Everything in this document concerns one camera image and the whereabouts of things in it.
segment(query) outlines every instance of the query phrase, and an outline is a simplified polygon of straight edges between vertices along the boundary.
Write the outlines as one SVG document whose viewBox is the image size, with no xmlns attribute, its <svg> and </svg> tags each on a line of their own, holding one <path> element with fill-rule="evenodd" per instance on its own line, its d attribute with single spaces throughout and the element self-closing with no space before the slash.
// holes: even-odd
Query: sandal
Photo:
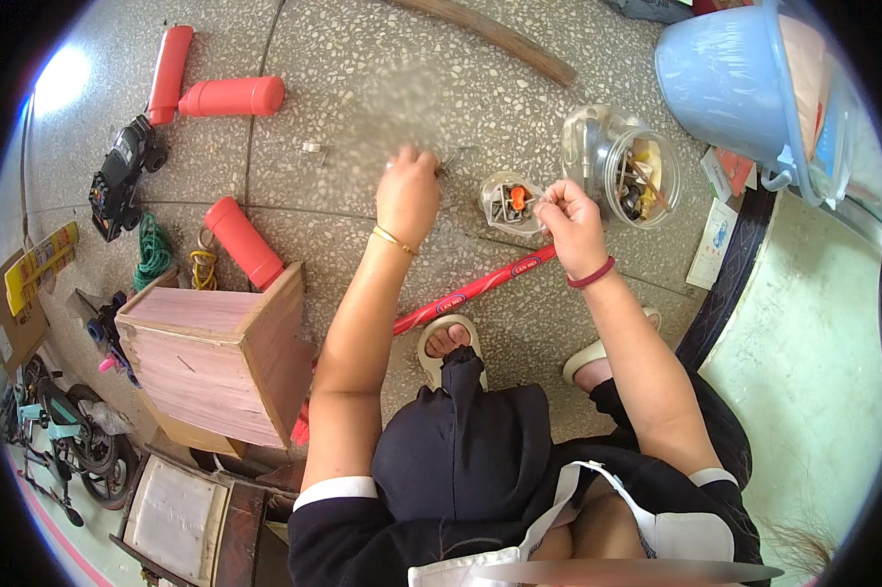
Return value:
<svg viewBox="0 0 882 587">
<path fill-rule="evenodd" d="M 656 308 L 644 308 L 643 313 L 646 314 L 646 317 L 650 316 L 658 316 L 659 320 L 656 324 L 656 332 L 660 331 L 660 326 L 662 325 L 662 314 Z M 576 352 L 572 355 L 572 358 L 568 359 L 565 362 L 564 368 L 561 370 L 562 378 L 566 381 L 574 385 L 574 374 L 578 372 L 578 369 L 585 366 L 591 361 L 596 361 L 598 359 L 603 359 L 607 356 L 607 351 L 604 350 L 604 344 L 600 341 L 600 339 L 594 341 L 588 346 L 585 346 L 583 349 Z"/>
<path fill-rule="evenodd" d="M 470 334 L 470 347 L 474 349 L 474 352 L 477 353 L 478 357 L 483 359 L 483 355 L 481 354 L 480 338 L 477 336 L 477 328 L 474 327 L 474 323 L 471 322 L 467 318 L 467 316 L 462 316 L 460 314 L 449 314 L 447 316 L 439 317 L 434 322 L 426 326 L 424 332 L 421 333 L 421 336 L 419 337 L 419 362 L 424 368 L 425 373 L 428 374 L 428 379 L 432 384 L 432 389 L 437 389 L 441 387 L 441 365 L 444 364 L 444 361 L 442 359 L 429 357 L 428 353 L 425 352 L 425 344 L 428 342 L 428 338 L 436 331 L 442 328 L 450 328 L 450 326 L 453 324 L 461 324 L 467 329 L 467 333 Z M 481 386 L 484 392 L 487 391 L 486 369 L 484 369 L 481 373 Z"/>
</svg>

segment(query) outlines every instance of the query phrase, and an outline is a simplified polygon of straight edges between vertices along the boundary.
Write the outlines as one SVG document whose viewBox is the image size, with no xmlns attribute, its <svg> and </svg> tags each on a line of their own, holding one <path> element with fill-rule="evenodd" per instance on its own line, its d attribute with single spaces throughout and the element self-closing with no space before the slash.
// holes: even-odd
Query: foot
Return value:
<svg viewBox="0 0 882 587">
<path fill-rule="evenodd" d="M 653 325 L 653 328 L 658 328 L 660 317 L 657 314 L 647 318 L 649 323 Z M 607 360 L 607 357 L 604 357 L 603 359 L 586 363 L 574 372 L 573 379 L 575 384 L 584 390 L 585 393 L 591 393 L 595 387 L 611 379 L 613 376 L 614 374 L 611 373 L 611 363 Z"/>
<path fill-rule="evenodd" d="M 432 359 L 441 359 L 458 346 L 470 346 L 470 333 L 463 324 L 451 324 L 447 330 L 439 328 L 428 337 L 425 354 Z"/>
</svg>

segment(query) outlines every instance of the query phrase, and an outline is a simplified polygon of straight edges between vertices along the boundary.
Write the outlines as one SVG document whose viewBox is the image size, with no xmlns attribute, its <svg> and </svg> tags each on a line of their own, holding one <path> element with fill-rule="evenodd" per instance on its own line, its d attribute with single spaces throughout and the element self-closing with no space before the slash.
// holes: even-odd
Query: red plastic bottle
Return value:
<svg viewBox="0 0 882 587">
<path fill-rule="evenodd" d="M 232 197 L 227 195 L 214 204 L 203 221 L 256 288 L 268 289 L 284 271 L 282 260 Z"/>
<path fill-rule="evenodd" d="M 187 25 L 169 28 L 160 40 L 157 65 L 154 66 L 154 84 L 148 100 L 148 121 L 152 125 L 167 124 L 174 120 L 174 111 L 180 99 L 180 82 L 184 77 L 184 64 L 193 27 Z"/>
<path fill-rule="evenodd" d="M 198 82 L 184 94 L 177 107 L 181 114 L 191 116 L 228 114 L 271 116 L 282 106 L 283 100 L 282 78 L 267 75 Z"/>
</svg>

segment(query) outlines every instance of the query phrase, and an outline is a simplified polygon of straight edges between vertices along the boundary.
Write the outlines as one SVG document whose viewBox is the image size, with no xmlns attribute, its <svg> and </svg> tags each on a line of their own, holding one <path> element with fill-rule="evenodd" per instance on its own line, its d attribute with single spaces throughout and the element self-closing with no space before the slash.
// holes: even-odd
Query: black toy truck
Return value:
<svg viewBox="0 0 882 587">
<path fill-rule="evenodd" d="M 122 234 L 122 227 L 132 230 L 142 219 L 135 202 L 135 186 L 142 167 L 153 173 L 167 160 L 167 149 L 154 144 L 154 129 L 144 116 L 138 116 L 115 136 L 102 168 L 95 172 L 89 203 L 92 222 L 106 242 Z"/>
</svg>

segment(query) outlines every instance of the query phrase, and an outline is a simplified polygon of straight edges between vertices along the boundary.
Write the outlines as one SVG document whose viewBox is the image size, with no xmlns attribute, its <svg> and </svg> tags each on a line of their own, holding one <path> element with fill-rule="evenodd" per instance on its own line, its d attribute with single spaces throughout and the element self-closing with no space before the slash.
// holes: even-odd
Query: green rope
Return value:
<svg viewBox="0 0 882 587">
<path fill-rule="evenodd" d="M 135 291 L 141 291 L 174 262 L 167 233 L 151 212 L 144 212 L 138 225 L 138 246 L 142 260 L 135 268 Z"/>
</svg>

